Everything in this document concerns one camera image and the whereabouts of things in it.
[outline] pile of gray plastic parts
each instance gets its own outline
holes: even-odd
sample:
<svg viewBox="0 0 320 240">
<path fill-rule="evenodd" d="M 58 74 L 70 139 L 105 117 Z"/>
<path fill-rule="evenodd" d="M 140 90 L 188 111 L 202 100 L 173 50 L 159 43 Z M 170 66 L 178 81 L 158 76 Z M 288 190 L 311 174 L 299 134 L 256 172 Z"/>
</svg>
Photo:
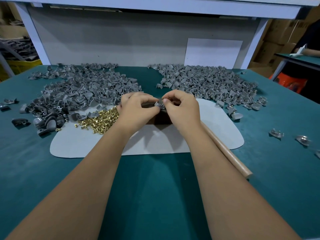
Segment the pile of gray plastic parts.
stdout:
<svg viewBox="0 0 320 240">
<path fill-rule="evenodd" d="M 152 64 L 148 68 L 163 75 L 161 82 L 156 85 L 160 89 L 178 89 L 193 94 L 195 98 L 212 99 L 220 107 L 227 104 L 231 108 L 243 104 L 245 108 L 257 111 L 267 104 L 265 97 L 255 101 L 257 82 L 247 82 L 225 67 Z M 233 120 L 240 119 L 242 114 L 235 112 L 234 108 L 229 111 L 230 117 Z"/>
<path fill-rule="evenodd" d="M 97 105 L 97 110 L 105 110 L 107 105 L 118 104 L 123 94 L 142 90 L 137 79 L 114 72 L 115 67 L 117 65 L 111 63 L 60 65 L 54 70 L 48 66 L 47 72 L 36 72 L 29 79 L 60 77 L 63 80 L 46 85 L 30 105 L 22 105 L 20 113 L 31 112 L 36 117 L 33 124 L 39 135 L 61 128 L 69 120 L 96 117 L 97 111 L 88 115 L 75 111 Z"/>
</svg>

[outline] wooden stick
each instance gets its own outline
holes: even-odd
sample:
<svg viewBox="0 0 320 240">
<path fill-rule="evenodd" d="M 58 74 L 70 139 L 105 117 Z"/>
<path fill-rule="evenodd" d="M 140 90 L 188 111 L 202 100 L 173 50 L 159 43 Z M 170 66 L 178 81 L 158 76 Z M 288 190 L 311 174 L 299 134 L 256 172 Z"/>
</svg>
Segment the wooden stick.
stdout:
<svg viewBox="0 0 320 240">
<path fill-rule="evenodd" d="M 231 162 L 231 164 L 247 179 L 252 175 L 252 172 L 226 147 L 225 144 L 212 132 L 208 126 L 201 121 L 202 127 L 211 138 L 211 140 L 216 144 L 223 155 Z"/>
</svg>

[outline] white board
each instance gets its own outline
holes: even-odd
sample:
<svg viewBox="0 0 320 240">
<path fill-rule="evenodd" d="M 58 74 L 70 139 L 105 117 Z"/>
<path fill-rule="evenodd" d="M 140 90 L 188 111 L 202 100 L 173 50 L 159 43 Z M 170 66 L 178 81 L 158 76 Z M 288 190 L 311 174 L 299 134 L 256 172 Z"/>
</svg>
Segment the white board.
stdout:
<svg viewBox="0 0 320 240">
<path fill-rule="evenodd" d="M 184 65 L 222 66 L 232 69 L 238 57 L 242 40 L 214 40 L 188 38 Z"/>
<path fill-rule="evenodd" d="M 197 99 L 200 106 L 201 120 L 229 148 L 235 149 L 244 144 L 244 139 L 222 108 L 214 102 Z M 89 108 L 81 114 L 93 112 Z M 85 157 L 102 137 L 92 130 L 76 128 L 75 123 L 63 125 L 50 145 L 50 153 L 56 157 Z M 135 133 L 125 146 L 122 155 L 165 154 L 190 152 L 186 141 L 174 125 L 145 125 Z"/>
</svg>

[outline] yellow crate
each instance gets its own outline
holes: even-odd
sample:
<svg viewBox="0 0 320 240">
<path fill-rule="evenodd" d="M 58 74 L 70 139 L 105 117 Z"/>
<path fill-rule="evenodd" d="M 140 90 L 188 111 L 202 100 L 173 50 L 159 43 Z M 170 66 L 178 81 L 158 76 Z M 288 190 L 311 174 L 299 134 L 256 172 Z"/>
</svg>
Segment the yellow crate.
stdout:
<svg viewBox="0 0 320 240">
<path fill-rule="evenodd" d="M 9 64 L 15 75 L 18 75 L 21 72 L 29 70 L 37 65 L 42 65 L 40 59 L 34 61 L 7 60 L 7 63 Z M 6 73 L 2 65 L 0 65 L 0 81 L 4 81 L 8 78 L 8 74 Z"/>
</svg>

